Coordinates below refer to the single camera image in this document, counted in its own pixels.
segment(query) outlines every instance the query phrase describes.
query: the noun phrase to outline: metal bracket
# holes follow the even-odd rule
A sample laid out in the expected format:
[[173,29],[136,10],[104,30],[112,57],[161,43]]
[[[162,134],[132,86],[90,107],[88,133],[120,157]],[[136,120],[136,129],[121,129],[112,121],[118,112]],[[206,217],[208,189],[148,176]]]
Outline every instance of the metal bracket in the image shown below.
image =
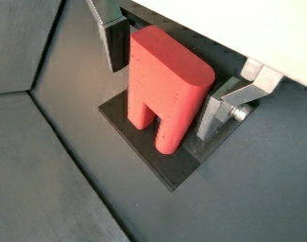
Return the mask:
[[129,63],[129,23],[121,15],[118,1],[85,0],[97,21],[100,39],[104,42],[108,68],[112,72]]
[[268,95],[282,78],[281,74],[250,59],[242,67],[241,76],[253,82],[230,78],[206,98],[197,128],[202,141],[210,139],[229,117],[244,121],[252,112],[248,102]]

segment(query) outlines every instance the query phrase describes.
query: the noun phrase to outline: white panel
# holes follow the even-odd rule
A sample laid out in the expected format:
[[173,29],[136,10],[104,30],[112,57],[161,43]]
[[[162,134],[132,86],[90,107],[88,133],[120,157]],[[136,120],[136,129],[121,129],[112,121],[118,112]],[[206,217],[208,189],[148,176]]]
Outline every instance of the white panel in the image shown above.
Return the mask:
[[133,0],[307,86],[307,0]]

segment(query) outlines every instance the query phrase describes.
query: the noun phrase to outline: gray panel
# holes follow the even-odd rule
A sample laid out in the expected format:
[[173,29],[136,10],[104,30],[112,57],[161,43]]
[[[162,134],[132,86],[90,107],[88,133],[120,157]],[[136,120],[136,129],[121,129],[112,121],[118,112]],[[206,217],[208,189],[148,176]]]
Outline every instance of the gray panel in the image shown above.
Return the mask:
[[0,93],[30,88],[60,0],[0,0]]
[[128,241],[25,93],[0,95],[0,242]]
[[[66,7],[34,96],[137,240],[307,241],[307,91],[284,83],[169,193],[97,113],[125,89],[128,70],[108,72],[85,3]],[[204,56],[220,50],[188,30],[174,33]]]

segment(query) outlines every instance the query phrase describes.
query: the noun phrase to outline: metal screw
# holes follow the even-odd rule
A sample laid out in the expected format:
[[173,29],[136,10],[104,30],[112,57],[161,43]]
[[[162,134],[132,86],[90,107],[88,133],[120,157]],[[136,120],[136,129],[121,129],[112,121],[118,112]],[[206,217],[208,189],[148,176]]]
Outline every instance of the metal screw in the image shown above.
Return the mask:
[[232,107],[229,111],[229,115],[238,121],[244,121],[248,117],[249,113],[252,112],[252,107],[248,104],[242,104],[237,107]]

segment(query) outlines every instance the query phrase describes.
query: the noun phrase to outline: red rubber block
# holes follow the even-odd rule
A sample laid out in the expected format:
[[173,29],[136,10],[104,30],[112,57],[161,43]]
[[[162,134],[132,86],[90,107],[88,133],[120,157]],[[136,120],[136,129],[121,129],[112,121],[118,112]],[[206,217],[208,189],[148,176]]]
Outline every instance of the red rubber block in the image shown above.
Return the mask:
[[213,80],[209,65],[156,26],[130,34],[128,120],[141,130],[157,115],[160,153],[176,151]]

